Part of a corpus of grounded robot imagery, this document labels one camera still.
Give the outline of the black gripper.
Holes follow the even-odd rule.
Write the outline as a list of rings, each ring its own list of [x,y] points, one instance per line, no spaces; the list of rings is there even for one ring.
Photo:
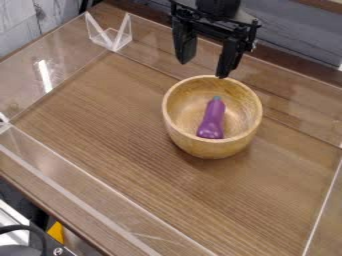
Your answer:
[[[261,21],[241,7],[242,0],[170,0],[175,56],[182,65],[197,54],[198,34],[225,40],[216,76],[237,69],[245,51],[256,49]]]

